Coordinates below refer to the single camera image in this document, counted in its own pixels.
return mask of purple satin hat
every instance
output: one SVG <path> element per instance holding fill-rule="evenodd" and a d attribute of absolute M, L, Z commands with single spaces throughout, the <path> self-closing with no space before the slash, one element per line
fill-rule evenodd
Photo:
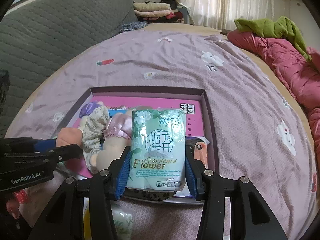
<path fill-rule="evenodd" d="M 98 101 L 93 101 L 93 102 L 90 102 L 90 103 L 84 105 L 81 108 L 79 118 L 82 118 L 86 115 L 90 115 L 93 112 L 93 110 L 98 108 L 99 106 L 101 106 L 101 105 L 98 104 Z"/>

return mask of beige bed sheet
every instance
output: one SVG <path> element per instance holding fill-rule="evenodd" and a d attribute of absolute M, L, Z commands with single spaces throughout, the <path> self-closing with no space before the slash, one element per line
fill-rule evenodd
<path fill-rule="evenodd" d="M 149 24 L 144 28 L 144 30 L 149 31 L 175 31 L 175 32 L 183 32 L 183 33 L 197 33 L 204 36 L 209 36 L 213 34 L 220 34 L 220 30 L 203 27 L 203 26 L 194 26 L 194 25 L 187 25 L 187 24 L 177 24 L 177 23 L 154 23 Z M 260 69 L 269 77 L 271 82 L 278 88 L 282 96 L 287 100 L 287 102 L 290 104 L 290 106 L 296 111 L 298 116 L 300 117 L 303 127 L 306 130 L 306 133 L 308 135 L 310 144 L 313 146 L 314 141 L 311 135 L 311 130 L 309 126 L 308 119 L 303 112 L 300 105 L 297 103 L 295 99 L 290 95 L 289 91 L 285 88 L 285 86 L 280 82 L 280 80 L 274 75 L 272 70 L 269 68 L 269 66 L 258 56 L 254 55 L 253 53 L 250 53 L 244 49 L 241 49 L 245 54 L 247 54 L 259 67 Z M 14 126 L 14 123 L 17 121 L 19 115 L 28 108 L 28 106 L 34 101 L 36 95 L 41 90 L 45 84 L 47 84 L 54 76 L 60 73 L 60 71 L 63 71 L 69 63 L 65 64 L 63 67 L 61 67 L 59 70 L 57 70 L 54 74 L 52 74 L 46 81 L 44 81 L 33 93 L 32 95 L 27 99 L 27 101 L 24 103 L 20 111 L 18 112 L 15 119 L 12 121 L 10 127 L 8 128 L 8 131 L 11 129 L 11 127 Z"/>

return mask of green cloth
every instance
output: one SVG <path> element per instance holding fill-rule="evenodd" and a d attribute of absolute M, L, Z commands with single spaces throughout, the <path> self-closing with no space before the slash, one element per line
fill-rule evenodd
<path fill-rule="evenodd" d="M 306 60 L 311 60 L 299 28 L 286 16 L 281 16 L 276 22 L 270 19 L 236 19 L 235 24 L 240 32 L 253 32 L 263 38 L 286 39 Z"/>

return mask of curtain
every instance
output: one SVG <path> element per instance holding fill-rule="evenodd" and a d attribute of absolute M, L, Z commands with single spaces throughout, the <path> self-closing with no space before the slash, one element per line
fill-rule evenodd
<path fill-rule="evenodd" d="M 234 30 L 237 18 L 274 19 L 274 0 L 177 0 L 187 7 L 191 21 L 216 29 Z"/>

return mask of silver screw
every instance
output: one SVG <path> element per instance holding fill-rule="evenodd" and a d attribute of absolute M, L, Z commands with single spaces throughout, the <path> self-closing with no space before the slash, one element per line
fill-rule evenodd
<path fill-rule="evenodd" d="M 213 171 L 212 170 L 205 170 L 204 174 L 207 176 L 212 176 L 213 175 Z"/>
<path fill-rule="evenodd" d="M 241 177 L 240 180 L 243 183 L 248 183 L 249 182 L 249 179 L 247 177 Z"/>
<path fill-rule="evenodd" d="M 75 179 L 73 177 L 66 178 L 66 183 L 71 184 L 72 182 L 74 182 L 74 180 Z"/>
<path fill-rule="evenodd" d="M 100 171 L 100 175 L 105 177 L 105 176 L 108 176 L 109 175 L 109 171 L 108 170 L 102 170 Z"/>

